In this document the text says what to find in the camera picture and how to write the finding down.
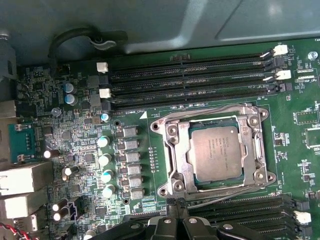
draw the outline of motherboard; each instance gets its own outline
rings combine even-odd
[[[55,77],[19,68],[36,116],[8,125],[10,157],[53,162],[50,239],[160,216],[177,196],[212,226],[319,239],[317,51],[310,38],[71,62]]]

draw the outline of electrolytic capacitor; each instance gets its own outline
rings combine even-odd
[[[101,121],[103,121],[103,122],[108,122],[111,119],[111,117],[108,113],[101,114],[100,118],[101,118]]]
[[[69,208],[64,206],[58,212],[53,215],[55,221],[60,221],[63,217],[69,214]]]
[[[75,96],[75,95],[72,95],[72,94],[67,94],[64,97],[64,101],[65,101],[66,104],[74,106],[74,105],[76,105],[78,103],[78,97]]]
[[[19,100],[24,100],[24,101],[27,101],[29,100],[30,96],[28,93],[25,93],[25,92],[19,92],[16,96]]]
[[[43,156],[45,159],[56,158],[60,156],[60,151],[59,149],[46,150],[44,151]]]
[[[77,88],[71,83],[66,83],[63,85],[63,91],[67,94],[75,94],[77,92]]]
[[[51,114],[54,117],[59,117],[61,115],[61,109],[59,107],[54,107],[51,110]]]
[[[83,237],[83,240],[89,240],[89,239],[92,239],[94,236],[96,236],[96,232],[93,231],[93,230],[88,230],[86,231],[84,237]]]
[[[79,172],[78,166],[70,166],[64,169],[64,174],[67,176],[71,176],[72,174],[76,174]]]
[[[98,139],[97,144],[99,148],[104,148],[110,143],[110,138],[107,136],[102,136]]]
[[[111,161],[111,155],[109,153],[105,153],[99,157],[98,162],[101,167],[106,166]]]
[[[23,83],[18,83],[16,85],[16,89],[20,92],[26,92],[29,90],[29,87],[26,85],[26,84],[23,84]]]
[[[106,183],[110,182],[113,177],[114,177],[114,173],[108,169],[102,173],[101,180],[102,180],[102,182],[104,182],[106,184]]]
[[[66,198],[62,198],[60,201],[58,201],[57,203],[53,204],[52,206],[52,210],[57,212],[60,209],[62,209],[63,207],[65,207],[68,203],[68,199]]]
[[[102,196],[106,199],[109,199],[115,193],[115,191],[116,191],[115,186],[113,186],[112,184],[108,184],[102,190]]]

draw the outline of grey metal panel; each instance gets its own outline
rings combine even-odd
[[[126,31],[123,53],[135,54],[317,36],[319,13],[319,0],[10,0],[0,2],[0,28],[30,65],[47,62],[55,34],[85,25]],[[92,51],[83,37],[59,49],[68,60]]]

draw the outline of cpu socket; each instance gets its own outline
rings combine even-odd
[[[224,200],[274,183],[262,131],[268,116],[264,108],[236,103],[173,112],[152,122],[151,130],[162,135],[167,170],[158,195]]]

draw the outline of red wire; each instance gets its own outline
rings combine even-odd
[[[17,233],[18,233],[18,231],[17,231],[13,226],[11,226],[11,225],[9,225],[9,224],[6,224],[5,226],[6,226],[7,228],[9,228],[9,229],[11,230],[11,232],[13,232],[14,234],[17,234]],[[25,238],[26,240],[32,240],[25,231],[21,231],[21,230],[20,230],[20,233],[24,236],[24,238]]]

